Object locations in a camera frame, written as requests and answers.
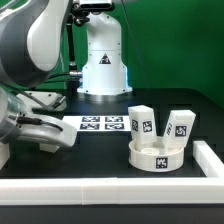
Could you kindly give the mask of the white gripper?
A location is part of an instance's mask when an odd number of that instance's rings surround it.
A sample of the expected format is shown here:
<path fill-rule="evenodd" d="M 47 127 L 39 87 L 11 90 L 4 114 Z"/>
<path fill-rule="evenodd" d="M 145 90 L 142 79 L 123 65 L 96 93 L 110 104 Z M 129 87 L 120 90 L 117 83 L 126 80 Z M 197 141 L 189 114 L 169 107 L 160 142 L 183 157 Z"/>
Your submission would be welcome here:
<path fill-rule="evenodd" d="M 16 96 L 25 106 L 15 121 L 21 129 L 18 139 L 38 142 L 55 147 L 72 147 L 77 136 L 77 129 L 61 119 L 37 114 L 35 110 L 60 112 L 66 108 L 65 97 L 55 92 L 26 91 Z"/>

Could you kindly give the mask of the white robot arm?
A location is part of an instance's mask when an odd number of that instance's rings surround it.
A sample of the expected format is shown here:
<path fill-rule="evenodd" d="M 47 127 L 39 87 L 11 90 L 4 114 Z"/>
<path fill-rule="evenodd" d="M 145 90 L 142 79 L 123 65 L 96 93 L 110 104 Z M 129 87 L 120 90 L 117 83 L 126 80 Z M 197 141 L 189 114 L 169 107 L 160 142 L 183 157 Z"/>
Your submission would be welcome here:
<path fill-rule="evenodd" d="M 87 26 L 88 61 L 78 91 L 95 97 L 130 92 L 121 56 L 121 26 L 107 15 L 113 0 L 28 0 L 0 13 L 0 142 L 14 139 L 71 147 L 76 129 L 32 112 L 28 103 L 2 89 L 35 87 L 56 68 L 66 22 Z"/>

